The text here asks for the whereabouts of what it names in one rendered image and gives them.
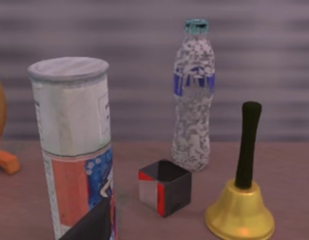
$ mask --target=dark object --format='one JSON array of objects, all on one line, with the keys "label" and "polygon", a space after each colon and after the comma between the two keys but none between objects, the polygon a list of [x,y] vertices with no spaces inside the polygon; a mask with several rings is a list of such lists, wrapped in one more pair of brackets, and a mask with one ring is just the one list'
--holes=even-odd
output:
[{"label": "dark object", "polygon": [[254,152],[258,123],[262,106],[258,102],[247,101],[242,105],[242,135],[235,186],[249,189],[252,186]]},{"label": "dark object", "polygon": [[139,199],[167,217],[191,201],[191,172],[168,160],[139,170]]},{"label": "dark object", "polygon": [[59,240],[109,240],[110,198],[104,198]]}]

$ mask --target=wooden table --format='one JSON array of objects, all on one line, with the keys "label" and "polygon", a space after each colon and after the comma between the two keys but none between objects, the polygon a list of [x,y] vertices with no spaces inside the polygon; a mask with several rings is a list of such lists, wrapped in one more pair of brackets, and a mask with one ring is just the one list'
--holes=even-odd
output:
[{"label": "wooden table", "polygon": [[[0,240],[53,240],[39,142],[2,142],[22,170],[0,170]],[[212,143],[208,168],[193,175],[192,202],[161,218],[138,201],[138,169],[169,158],[169,143],[115,143],[114,184],[120,240],[215,240],[204,212],[236,171],[239,143]],[[254,178],[275,218],[271,240],[309,240],[309,143],[259,143]]]}]

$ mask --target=blue label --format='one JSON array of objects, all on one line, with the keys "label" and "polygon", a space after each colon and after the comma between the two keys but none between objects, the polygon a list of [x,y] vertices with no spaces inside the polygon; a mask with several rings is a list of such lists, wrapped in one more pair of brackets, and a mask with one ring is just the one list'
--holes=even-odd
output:
[{"label": "blue label", "polygon": [[[196,73],[196,75],[199,75],[200,72],[204,73],[203,67],[194,67],[190,70],[192,73]],[[209,87],[209,90],[211,93],[214,92],[215,87],[215,74],[211,76],[202,75],[199,78],[191,79],[191,75],[182,75],[181,72],[177,69],[174,73],[173,78],[173,92],[177,96],[183,95],[183,88],[189,87],[192,84],[196,84],[196,86],[199,86],[201,88]]]},{"label": "blue label", "polygon": [[110,184],[112,182],[112,175],[110,175],[112,166],[113,153],[111,147],[104,153],[86,161],[84,167],[88,180],[89,209],[94,208],[104,197],[112,196]]}]

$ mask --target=orange stand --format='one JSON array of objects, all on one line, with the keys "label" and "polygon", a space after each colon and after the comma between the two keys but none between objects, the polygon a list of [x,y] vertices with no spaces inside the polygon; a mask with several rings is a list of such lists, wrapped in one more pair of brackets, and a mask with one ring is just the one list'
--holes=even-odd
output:
[{"label": "orange stand", "polygon": [[[0,85],[0,137],[4,131],[7,117],[7,104],[3,88]],[[17,156],[0,150],[0,167],[7,174],[14,174],[20,170],[20,164]]]}]

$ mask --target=orange base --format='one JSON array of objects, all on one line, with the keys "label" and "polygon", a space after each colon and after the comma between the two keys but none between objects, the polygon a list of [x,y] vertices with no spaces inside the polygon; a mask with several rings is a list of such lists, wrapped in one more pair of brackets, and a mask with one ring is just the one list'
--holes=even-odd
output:
[{"label": "orange base", "polygon": [[15,174],[20,170],[20,163],[17,156],[0,150],[0,167],[3,168],[7,174]]}]

